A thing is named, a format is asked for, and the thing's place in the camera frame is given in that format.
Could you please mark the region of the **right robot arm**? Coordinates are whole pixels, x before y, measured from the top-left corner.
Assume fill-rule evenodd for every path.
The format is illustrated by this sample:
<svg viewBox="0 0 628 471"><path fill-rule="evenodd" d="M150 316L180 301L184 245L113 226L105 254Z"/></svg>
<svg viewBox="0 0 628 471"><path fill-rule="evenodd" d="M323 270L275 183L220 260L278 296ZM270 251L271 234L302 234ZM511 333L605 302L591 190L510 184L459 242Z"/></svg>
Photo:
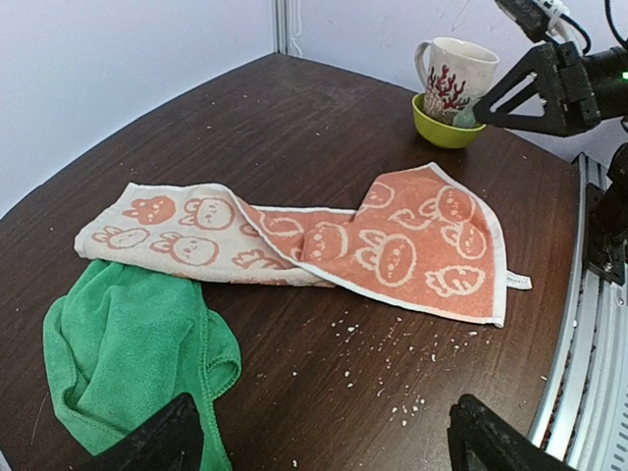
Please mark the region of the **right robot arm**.
<svg viewBox="0 0 628 471"><path fill-rule="evenodd" d="M582 55L538 27L523 31L537 45L474 105L478 122L568 137L627 115L624 48Z"/></svg>

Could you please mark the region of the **orange bunny pattern towel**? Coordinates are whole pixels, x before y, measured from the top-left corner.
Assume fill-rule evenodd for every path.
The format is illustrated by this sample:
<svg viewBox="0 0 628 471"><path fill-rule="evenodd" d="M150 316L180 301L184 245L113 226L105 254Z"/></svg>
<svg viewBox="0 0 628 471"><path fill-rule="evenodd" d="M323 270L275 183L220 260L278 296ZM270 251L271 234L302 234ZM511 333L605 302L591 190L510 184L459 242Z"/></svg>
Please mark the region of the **orange bunny pattern towel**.
<svg viewBox="0 0 628 471"><path fill-rule="evenodd" d="M339 286L403 309L502 327L510 289L489 205L438 165L378 176L356 210L256 206L227 186L130 183L77 254L210 283Z"/></svg>

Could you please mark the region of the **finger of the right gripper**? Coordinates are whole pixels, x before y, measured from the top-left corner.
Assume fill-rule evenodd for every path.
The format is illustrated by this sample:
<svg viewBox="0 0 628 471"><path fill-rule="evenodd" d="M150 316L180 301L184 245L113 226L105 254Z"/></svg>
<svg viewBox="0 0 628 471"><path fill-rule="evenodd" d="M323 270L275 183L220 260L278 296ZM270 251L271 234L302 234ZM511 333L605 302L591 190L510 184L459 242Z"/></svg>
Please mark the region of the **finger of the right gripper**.
<svg viewBox="0 0 628 471"><path fill-rule="evenodd" d="M552 47L535 46L474 105L479 123L499 128L549 132L545 105L540 115L515 114L514 111L538 95L541 100L552 95Z"/></svg>

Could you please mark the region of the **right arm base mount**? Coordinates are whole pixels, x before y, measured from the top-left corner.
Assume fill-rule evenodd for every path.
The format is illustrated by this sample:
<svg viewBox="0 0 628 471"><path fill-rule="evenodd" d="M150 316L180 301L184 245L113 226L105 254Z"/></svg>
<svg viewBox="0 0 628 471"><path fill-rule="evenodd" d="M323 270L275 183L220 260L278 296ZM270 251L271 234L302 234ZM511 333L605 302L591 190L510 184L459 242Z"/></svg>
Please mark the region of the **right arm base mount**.
<svg viewBox="0 0 628 471"><path fill-rule="evenodd" d="M608 189L586 185L585 249L587 268L609 283L626 282L627 258L627 143L614 153L606 172Z"/></svg>

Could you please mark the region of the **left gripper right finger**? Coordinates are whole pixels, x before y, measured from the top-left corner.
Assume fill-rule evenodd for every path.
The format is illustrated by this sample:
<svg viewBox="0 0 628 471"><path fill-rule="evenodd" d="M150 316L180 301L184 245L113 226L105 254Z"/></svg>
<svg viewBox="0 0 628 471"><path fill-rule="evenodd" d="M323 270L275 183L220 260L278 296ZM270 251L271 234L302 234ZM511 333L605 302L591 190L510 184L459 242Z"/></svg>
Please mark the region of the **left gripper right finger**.
<svg viewBox="0 0 628 471"><path fill-rule="evenodd" d="M534 446L472 394L450 411L447 442L451 469L566 470L567 465Z"/></svg>

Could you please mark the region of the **green microfiber towel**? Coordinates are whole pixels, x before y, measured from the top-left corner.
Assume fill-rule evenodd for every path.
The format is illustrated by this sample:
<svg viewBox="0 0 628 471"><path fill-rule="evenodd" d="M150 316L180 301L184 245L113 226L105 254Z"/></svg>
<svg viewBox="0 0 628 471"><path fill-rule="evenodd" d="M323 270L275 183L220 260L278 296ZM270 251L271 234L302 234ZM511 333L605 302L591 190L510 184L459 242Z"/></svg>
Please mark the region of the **green microfiber towel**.
<svg viewBox="0 0 628 471"><path fill-rule="evenodd" d="M43 353L55 415L90 454L188 393L204 435L202 469L231 469L214 402L239 378L241 354L200 283L95 260L48 310Z"/></svg>

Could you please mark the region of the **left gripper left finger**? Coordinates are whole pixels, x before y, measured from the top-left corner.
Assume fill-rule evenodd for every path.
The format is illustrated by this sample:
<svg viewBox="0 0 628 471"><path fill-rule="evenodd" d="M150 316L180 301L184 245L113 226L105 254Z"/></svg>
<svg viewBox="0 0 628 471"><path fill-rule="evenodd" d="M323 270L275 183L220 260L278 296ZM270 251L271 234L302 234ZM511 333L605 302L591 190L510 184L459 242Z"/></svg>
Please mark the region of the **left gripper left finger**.
<svg viewBox="0 0 628 471"><path fill-rule="evenodd" d="M181 393L90 460L91 470L199 470L204 435L192 396Z"/></svg>

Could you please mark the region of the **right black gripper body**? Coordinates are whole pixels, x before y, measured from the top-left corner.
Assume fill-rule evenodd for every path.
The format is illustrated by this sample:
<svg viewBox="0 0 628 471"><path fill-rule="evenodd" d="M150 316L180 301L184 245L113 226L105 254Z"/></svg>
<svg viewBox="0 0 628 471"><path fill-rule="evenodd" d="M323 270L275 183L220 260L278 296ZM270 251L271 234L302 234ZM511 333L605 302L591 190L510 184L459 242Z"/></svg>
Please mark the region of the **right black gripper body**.
<svg viewBox="0 0 628 471"><path fill-rule="evenodd" d="M584 58L573 42L546 43L539 47L539 95L545 100L543 133L572 136L596 127L601 121Z"/></svg>

